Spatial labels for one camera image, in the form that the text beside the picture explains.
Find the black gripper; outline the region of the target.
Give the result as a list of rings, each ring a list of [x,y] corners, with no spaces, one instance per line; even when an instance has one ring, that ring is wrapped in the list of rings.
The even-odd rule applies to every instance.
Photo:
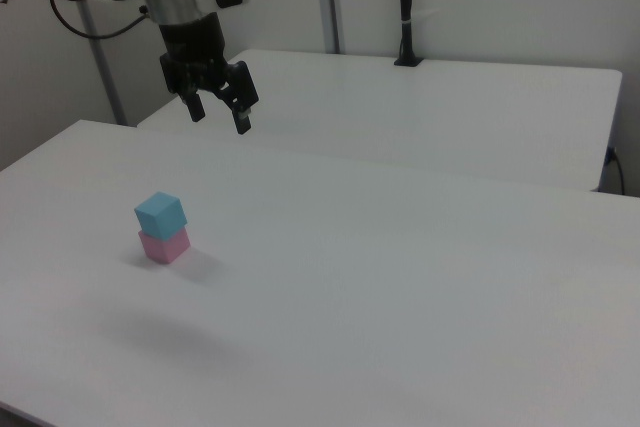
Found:
[[[231,110],[236,131],[251,129],[251,108],[259,101],[244,61],[228,64],[225,38],[217,13],[182,25],[159,26],[166,53],[160,64],[168,90],[182,97],[190,118],[200,122],[205,109],[199,90],[216,95]]]

